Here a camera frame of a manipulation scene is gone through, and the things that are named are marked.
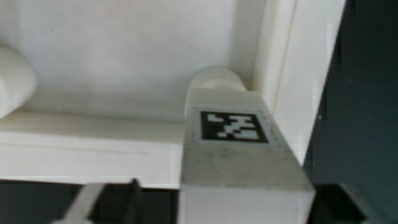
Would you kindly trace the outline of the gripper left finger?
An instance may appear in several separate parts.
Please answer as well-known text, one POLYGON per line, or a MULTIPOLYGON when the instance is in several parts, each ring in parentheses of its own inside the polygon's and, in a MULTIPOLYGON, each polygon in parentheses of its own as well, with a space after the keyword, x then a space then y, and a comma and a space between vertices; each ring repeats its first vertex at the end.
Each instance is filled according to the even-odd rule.
POLYGON ((62 217, 50 224, 142 224, 141 182, 91 183, 77 194, 62 217))

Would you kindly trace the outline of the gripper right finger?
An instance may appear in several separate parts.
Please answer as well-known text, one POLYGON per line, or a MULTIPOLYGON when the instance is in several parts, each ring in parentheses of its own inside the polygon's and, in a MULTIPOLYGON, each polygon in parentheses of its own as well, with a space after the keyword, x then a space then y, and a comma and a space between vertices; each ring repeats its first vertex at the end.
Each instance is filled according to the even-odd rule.
POLYGON ((316 184, 308 224, 391 224, 364 190, 350 184, 316 184))

